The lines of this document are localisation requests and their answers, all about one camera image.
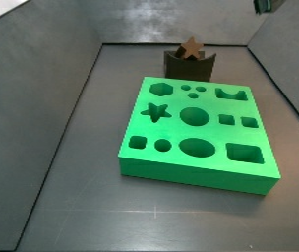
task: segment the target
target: brown star-shaped block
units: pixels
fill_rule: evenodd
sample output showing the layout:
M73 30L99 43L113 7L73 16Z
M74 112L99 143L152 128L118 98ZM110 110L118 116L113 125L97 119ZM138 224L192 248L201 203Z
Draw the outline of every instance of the brown star-shaped block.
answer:
M176 57L182 59L198 59L197 50L202 47L201 43L196 43L193 37L185 43L181 43Z

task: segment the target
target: rectangular hole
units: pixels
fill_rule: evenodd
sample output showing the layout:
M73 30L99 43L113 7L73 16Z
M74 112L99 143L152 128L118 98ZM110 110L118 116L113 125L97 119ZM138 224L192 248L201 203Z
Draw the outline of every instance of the rectangular hole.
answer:
M248 128L259 128L257 120L252 117L240 117L241 125Z
M133 149L142 150L145 148L146 138L140 136L132 136L129 138L128 146Z
M256 146L228 143L227 156L229 160L263 164L261 150Z
M232 115L219 114L219 123L225 125L235 125L235 118Z

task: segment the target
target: hexagonal hole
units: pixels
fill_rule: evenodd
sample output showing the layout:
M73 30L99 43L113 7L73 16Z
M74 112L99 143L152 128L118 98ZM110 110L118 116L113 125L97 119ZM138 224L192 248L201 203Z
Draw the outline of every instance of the hexagonal hole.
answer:
M156 83L150 85L149 92L156 96L170 95L173 93L173 87L166 83Z

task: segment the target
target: green foam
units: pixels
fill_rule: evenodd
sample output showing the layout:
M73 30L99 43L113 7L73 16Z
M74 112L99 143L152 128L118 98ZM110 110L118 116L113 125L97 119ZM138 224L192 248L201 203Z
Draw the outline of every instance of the green foam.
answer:
M263 195L280 178L245 86L145 77L117 157L122 175Z

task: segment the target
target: metal wall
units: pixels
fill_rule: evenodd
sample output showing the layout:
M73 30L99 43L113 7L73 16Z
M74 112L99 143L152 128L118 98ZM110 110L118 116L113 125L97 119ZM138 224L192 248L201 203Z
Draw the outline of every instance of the metal wall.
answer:
M0 18L0 250L17 246L99 48L75 1Z
M247 45L267 14L252 0L79 1L105 43L181 43L192 35L208 44Z
M299 112L299 1L268 16L248 48Z

